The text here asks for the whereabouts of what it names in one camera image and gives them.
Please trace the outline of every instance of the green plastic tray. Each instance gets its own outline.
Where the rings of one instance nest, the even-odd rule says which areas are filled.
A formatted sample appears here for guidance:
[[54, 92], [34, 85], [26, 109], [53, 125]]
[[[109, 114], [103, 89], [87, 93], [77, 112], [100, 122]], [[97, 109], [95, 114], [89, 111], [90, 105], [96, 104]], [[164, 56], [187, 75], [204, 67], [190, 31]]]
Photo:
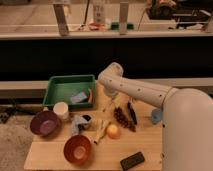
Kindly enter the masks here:
[[[92, 90], [92, 103], [71, 103], [71, 96], [75, 96], [80, 92], [85, 92], [88, 95], [88, 88]], [[61, 101], [66, 102], [73, 109], [92, 107], [95, 103], [95, 76], [72, 75], [51, 77], [43, 100], [43, 106], [52, 108], [57, 102]]]

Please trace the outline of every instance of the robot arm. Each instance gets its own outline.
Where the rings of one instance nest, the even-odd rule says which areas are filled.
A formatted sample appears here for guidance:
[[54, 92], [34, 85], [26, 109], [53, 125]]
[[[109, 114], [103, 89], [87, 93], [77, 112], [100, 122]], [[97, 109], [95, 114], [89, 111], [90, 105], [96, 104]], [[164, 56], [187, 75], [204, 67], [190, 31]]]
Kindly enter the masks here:
[[179, 90], [122, 75], [122, 67], [112, 63], [98, 80], [111, 97], [121, 91], [163, 109], [163, 171], [212, 171], [213, 100], [196, 89]]
[[178, 90], [169, 86], [126, 79], [122, 75], [123, 68], [118, 63], [112, 63], [100, 73], [98, 80], [104, 85], [108, 96], [113, 97], [120, 91], [162, 109], [164, 101]]

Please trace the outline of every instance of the brown bowl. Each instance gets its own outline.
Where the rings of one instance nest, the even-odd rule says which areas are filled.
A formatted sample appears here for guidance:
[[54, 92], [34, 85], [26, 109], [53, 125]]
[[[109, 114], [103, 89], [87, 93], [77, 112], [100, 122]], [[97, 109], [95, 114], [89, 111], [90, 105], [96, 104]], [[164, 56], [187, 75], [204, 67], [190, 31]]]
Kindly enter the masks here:
[[30, 123], [32, 133], [46, 136], [60, 125], [60, 120], [52, 111], [37, 113]]
[[90, 140], [83, 135], [71, 137], [64, 146], [64, 156], [72, 164], [82, 165], [91, 153]]

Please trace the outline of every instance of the black cable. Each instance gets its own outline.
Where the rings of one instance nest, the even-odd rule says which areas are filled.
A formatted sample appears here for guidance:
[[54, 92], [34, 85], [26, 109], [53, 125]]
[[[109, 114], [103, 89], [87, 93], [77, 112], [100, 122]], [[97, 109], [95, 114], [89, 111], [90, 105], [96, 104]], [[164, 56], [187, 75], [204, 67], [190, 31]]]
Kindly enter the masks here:
[[90, 4], [90, 0], [87, 0], [87, 6], [86, 6], [85, 14], [84, 14], [83, 25], [86, 25], [86, 23], [87, 23], [87, 16], [88, 16], [88, 11], [89, 11], [89, 4]]
[[145, 12], [146, 12], [146, 8], [145, 8], [145, 9], [143, 10], [143, 12], [142, 12], [141, 19], [140, 19], [139, 24], [138, 24], [138, 31], [139, 31], [139, 29], [140, 29], [141, 22], [142, 22], [142, 20], [143, 20], [143, 17], [144, 17]]

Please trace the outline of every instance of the wooden table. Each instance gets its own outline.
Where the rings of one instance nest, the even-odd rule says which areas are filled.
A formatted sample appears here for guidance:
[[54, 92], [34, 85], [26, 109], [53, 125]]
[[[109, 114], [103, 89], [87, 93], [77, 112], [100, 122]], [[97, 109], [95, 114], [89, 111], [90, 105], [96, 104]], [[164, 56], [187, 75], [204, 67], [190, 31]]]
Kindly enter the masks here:
[[[90, 114], [94, 120], [97, 118], [110, 118], [112, 122], [114, 105], [105, 112], [103, 109], [110, 99], [105, 96], [103, 86], [96, 84], [96, 104], [93, 109], [72, 111], [71, 114]], [[117, 102], [127, 114], [128, 96], [119, 93]], [[134, 108], [137, 114], [137, 131], [130, 132], [121, 128], [121, 137], [112, 140], [105, 136], [98, 145], [92, 143], [92, 155], [90, 160], [81, 167], [76, 167], [66, 161], [63, 155], [65, 142], [70, 138], [70, 123], [64, 123], [62, 127], [46, 138], [34, 136], [27, 159], [25, 170], [122, 170], [120, 160], [141, 151], [145, 162], [134, 167], [132, 170], [159, 171], [162, 167], [162, 128], [161, 123], [152, 125], [150, 113], [154, 107], [143, 102], [136, 101]], [[96, 127], [93, 125], [83, 134], [94, 140]]]

